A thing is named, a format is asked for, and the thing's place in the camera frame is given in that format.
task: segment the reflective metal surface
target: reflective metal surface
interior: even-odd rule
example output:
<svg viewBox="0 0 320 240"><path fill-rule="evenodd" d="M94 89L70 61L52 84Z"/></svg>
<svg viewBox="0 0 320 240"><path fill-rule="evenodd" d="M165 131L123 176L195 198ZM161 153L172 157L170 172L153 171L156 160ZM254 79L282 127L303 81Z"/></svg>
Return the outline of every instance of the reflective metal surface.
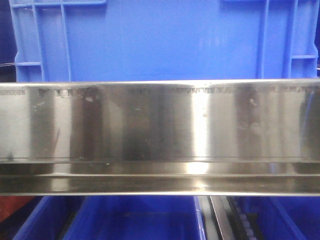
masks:
<svg viewBox="0 0 320 240"><path fill-rule="evenodd" d="M0 193L319 195L320 82L0 84Z"/></svg>
<svg viewBox="0 0 320 240"><path fill-rule="evenodd" d="M220 196L210 196L221 240L236 240Z"/></svg>

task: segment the metal rail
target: metal rail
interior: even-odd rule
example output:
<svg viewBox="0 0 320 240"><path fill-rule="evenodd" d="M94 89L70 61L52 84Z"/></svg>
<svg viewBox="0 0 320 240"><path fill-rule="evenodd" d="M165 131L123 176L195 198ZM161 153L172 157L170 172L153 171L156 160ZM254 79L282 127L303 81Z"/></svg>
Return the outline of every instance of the metal rail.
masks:
<svg viewBox="0 0 320 240"><path fill-rule="evenodd" d="M320 81L0 84L0 194L320 195Z"/></svg>

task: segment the blue plastic bin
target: blue plastic bin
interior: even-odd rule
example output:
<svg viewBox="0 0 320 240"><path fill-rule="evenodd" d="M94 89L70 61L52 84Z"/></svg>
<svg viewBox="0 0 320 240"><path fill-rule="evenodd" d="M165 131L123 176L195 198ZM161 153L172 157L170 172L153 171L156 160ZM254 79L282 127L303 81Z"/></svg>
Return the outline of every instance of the blue plastic bin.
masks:
<svg viewBox="0 0 320 240"><path fill-rule="evenodd" d="M205 240L193 196L91 196L63 240Z"/></svg>
<svg viewBox="0 0 320 240"><path fill-rule="evenodd" d="M264 240L320 239L320 197L239 197L236 201L244 213L257 213Z"/></svg>
<svg viewBox="0 0 320 240"><path fill-rule="evenodd" d="M10 0L19 82L314 78L319 0Z"/></svg>
<svg viewBox="0 0 320 240"><path fill-rule="evenodd" d="M56 240L83 199L81 196L44 196L13 240Z"/></svg>

